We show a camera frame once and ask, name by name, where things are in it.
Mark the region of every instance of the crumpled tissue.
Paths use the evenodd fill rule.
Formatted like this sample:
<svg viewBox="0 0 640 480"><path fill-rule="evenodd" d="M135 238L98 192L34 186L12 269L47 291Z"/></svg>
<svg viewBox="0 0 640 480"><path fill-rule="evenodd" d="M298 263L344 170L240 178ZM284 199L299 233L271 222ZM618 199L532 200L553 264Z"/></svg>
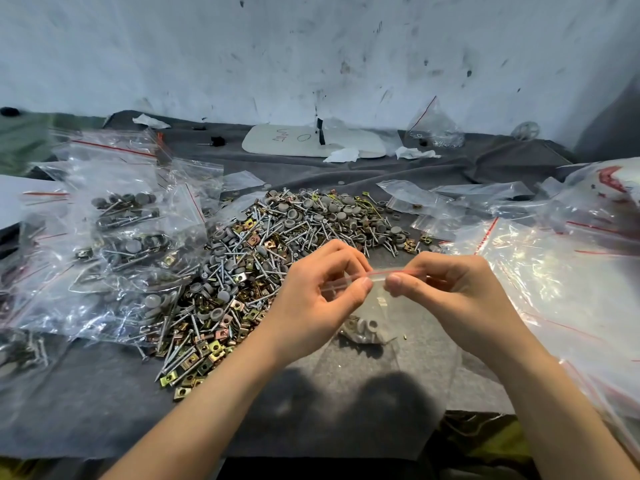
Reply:
<svg viewBox="0 0 640 480"><path fill-rule="evenodd" d="M164 130L167 128L171 128L171 125L165 123L164 121L156 120L151 116L147 116L145 113L140 114L140 116L137 118L133 118L133 122L138 125L146 125L149 128L153 128L155 130Z"/></svg>
<svg viewBox="0 0 640 480"><path fill-rule="evenodd" d="M360 151L357 148L342 148L341 150L331 152L331 155L329 155L323 161L325 163L354 162L358 159L359 155Z"/></svg>
<svg viewBox="0 0 640 480"><path fill-rule="evenodd" d="M440 158L441 155L438 155L433 150L421 152L418 148L407 148L406 146L401 146L396 150L396 157L398 160L400 160L400 158L415 160L416 158Z"/></svg>

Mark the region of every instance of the finger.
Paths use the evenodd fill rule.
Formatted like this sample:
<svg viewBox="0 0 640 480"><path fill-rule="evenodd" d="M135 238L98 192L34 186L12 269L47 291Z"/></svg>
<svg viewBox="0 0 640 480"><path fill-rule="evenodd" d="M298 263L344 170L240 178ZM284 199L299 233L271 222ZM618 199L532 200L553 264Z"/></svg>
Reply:
<svg viewBox="0 0 640 480"><path fill-rule="evenodd" d="M320 273L320 279L326 282L334 275L363 275L365 273L362 263L358 261L351 250L343 249L330 254L316 263L316 270Z"/></svg>
<svg viewBox="0 0 640 480"><path fill-rule="evenodd" d="M469 270L465 258L440 253L420 253L409 261L403 271L420 278L436 276L446 280L457 280Z"/></svg>
<svg viewBox="0 0 640 480"><path fill-rule="evenodd" d="M315 250L309 256L314 256L316 258L325 258L329 256L329 254L331 253L334 253L336 251L341 251L344 249L351 250L353 252L354 256L360 262L360 264L362 265L362 267L366 272L373 271L373 268L369 264L369 261L367 260L366 256L364 256L364 254L362 254L356 248L351 247L346 242L340 241L339 239L332 239L326 244L320 246L317 250Z"/></svg>
<svg viewBox="0 0 640 480"><path fill-rule="evenodd" d="M390 274L385 281L385 289L391 293L391 296L405 296L432 313L440 307L442 300L448 295L447 292L437 290L415 276L405 273Z"/></svg>
<svg viewBox="0 0 640 480"><path fill-rule="evenodd" d="M364 303L367 295L373 287L373 282L368 277L358 278L344 290L340 297L328 304L332 311L332 319L338 321L336 327L340 325L349 315L354 313Z"/></svg>

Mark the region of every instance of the dirty white wall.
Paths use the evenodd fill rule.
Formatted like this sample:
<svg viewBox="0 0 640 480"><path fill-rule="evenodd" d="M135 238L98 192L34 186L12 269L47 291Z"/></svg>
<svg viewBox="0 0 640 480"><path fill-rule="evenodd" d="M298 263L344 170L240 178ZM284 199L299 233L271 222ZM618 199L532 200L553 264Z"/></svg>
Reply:
<svg viewBox="0 0 640 480"><path fill-rule="evenodd" d="M466 131L574 146L640 69L640 0L0 0L0 105Z"/></svg>

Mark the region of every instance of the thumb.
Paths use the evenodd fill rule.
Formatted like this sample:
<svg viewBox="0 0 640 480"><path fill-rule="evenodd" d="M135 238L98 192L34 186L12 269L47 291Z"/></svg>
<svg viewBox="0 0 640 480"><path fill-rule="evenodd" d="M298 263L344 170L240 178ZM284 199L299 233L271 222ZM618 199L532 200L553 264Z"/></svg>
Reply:
<svg viewBox="0 0 640 480"><path fill-rule="evenodd" d="M415 276L406 273L390 274L385 281L385 289L391 296L403 295L433 312L442 302L445 291L437 290Z"/></svg>
<svg viewBox="0 0 640 480"><path fill-rule="evenodd" d="M340 323L364 303L373 287L370 278L364 276L352 282L346 290L331 302L331 307L338 315Z"/></svg>

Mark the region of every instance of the green fabric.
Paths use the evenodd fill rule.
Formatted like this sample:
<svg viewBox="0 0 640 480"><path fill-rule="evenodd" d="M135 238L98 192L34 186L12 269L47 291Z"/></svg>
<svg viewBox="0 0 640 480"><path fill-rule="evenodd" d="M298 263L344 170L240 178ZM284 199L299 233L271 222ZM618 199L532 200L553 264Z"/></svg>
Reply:
<svg viewBox="0 0 640 480"><path fill-rule="evenodd" d="M51 142L49 128L66 130L102 128L104 118L74 116L59 112L23 112L20 116L0 116L0 173L23 176L29 162L47 160Z"/></svg>

